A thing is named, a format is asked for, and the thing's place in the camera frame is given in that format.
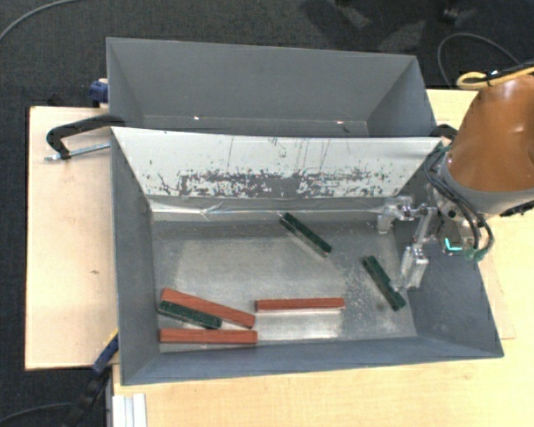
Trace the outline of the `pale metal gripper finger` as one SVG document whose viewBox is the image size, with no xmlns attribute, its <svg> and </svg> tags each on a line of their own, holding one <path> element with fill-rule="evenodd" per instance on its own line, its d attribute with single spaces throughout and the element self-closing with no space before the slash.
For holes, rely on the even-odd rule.
<svg viewBox="0 0 534 427">
<path fill-rule="evenodd" d="M 418 289 L 429 264 L 421 244 L 407 246 L 401 258 L 401 286 L 404 289 Z"/>
<path fill-rule="evenodd" d="M 377 208 L 376 230 L 381 234 L 388 233 L 395 221 L 413 219 L 413 198 L 410 196 L 390 197 Z"/>
</svg>

